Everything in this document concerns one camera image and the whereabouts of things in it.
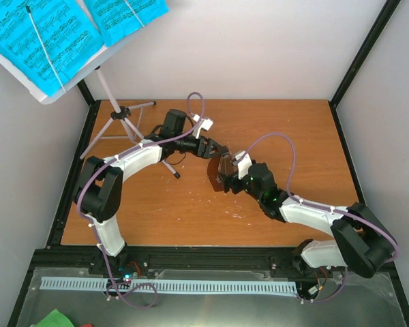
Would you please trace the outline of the brown wooden metronome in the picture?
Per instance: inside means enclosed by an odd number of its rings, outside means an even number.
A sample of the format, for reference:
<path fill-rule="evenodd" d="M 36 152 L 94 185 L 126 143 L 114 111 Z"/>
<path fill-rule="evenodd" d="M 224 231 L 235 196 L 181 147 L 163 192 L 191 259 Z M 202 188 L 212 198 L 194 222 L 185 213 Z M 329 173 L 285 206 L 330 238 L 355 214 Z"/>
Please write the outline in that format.
<path fill-rule="evenodd" d="M 207 176 L 215 192 L 228 192 L 228 181 L 235 171 L 232 161 L 231 153 L 224 153 L 210 159 L 207 166 Z"/>

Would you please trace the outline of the clear plastic metronome cover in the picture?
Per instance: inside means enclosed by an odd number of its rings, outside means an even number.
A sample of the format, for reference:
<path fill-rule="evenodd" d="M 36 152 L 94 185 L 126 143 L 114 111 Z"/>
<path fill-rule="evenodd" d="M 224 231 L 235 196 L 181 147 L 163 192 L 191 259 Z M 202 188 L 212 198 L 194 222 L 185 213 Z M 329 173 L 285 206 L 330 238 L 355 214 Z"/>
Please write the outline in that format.
<path fill-rule="evenodd" d="M 231 153 L 229 155 L 221 156 L 217 167 L 217 173 L 220 172 L 229 176 L 235 173 L 237 168 L 233 166 L 232 161 L 233 155 Z"/>

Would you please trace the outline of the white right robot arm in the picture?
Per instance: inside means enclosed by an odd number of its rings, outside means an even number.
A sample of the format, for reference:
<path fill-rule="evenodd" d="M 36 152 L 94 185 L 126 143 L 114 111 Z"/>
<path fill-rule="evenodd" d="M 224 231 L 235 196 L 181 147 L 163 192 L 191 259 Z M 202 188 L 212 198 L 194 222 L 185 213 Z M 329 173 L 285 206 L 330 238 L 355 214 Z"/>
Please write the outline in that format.
<path fill-rule="evenodd" d="M 364 204 L 336 208 L 317 202 L 306 205 L 299 196 L 277 186 L 265 163 L 239 169 L 222 161 L 215 179 L 224 192 L 247 193 L 270 219 L 305 225 L 331 236 L 327 241 L 308 239 L 297 247 L 293 265 L 300 273 L 306 268 L 341 266 L 371 278 L 395 255 L 395 239 Z"/>

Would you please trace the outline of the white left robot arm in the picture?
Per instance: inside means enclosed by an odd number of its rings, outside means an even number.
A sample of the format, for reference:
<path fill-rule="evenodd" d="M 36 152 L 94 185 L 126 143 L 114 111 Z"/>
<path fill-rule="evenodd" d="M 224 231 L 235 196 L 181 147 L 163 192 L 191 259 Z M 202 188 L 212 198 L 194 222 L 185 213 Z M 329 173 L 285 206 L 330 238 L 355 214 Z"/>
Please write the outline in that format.
<path fill-rule="evenodd" d="M 128 257 L 121 253 L 125 241 L 117 222 L 123 183 L 176 151 L 202 159 L 225 155 L 227 146 L 200 135 L 201 130 L 209 130 L 212 124 L 211 119 L 192 118 L 186 112 L 171 109 L 163 124 L 138 145 L 112 157 L 92 156 L 86 160 L 74 190 L 74 203 L 78 214 L 95 232 L 97 247 L 106 254 L 104 265 L 111 273 L 121 274 L 128 266 Z"/>

